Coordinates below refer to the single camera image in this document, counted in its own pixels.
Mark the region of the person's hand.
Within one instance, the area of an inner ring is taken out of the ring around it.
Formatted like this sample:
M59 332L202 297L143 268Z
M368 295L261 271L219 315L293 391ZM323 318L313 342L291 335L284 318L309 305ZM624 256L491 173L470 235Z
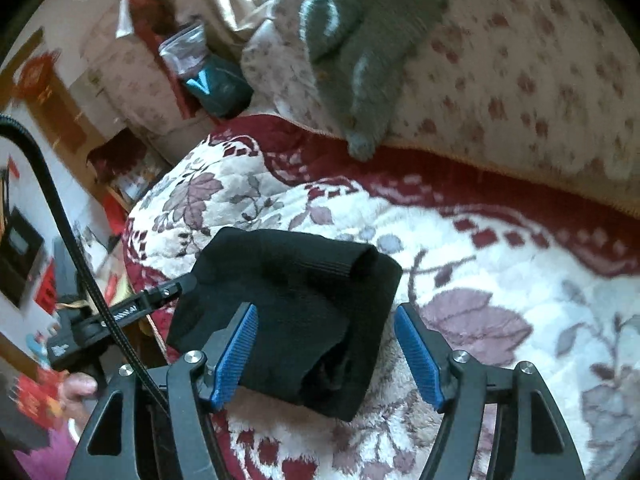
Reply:
M65 373L58 385L58 402L66 418L73 419L78 427L85 427L90 411L84 401L98 391L96 380L85 373Z

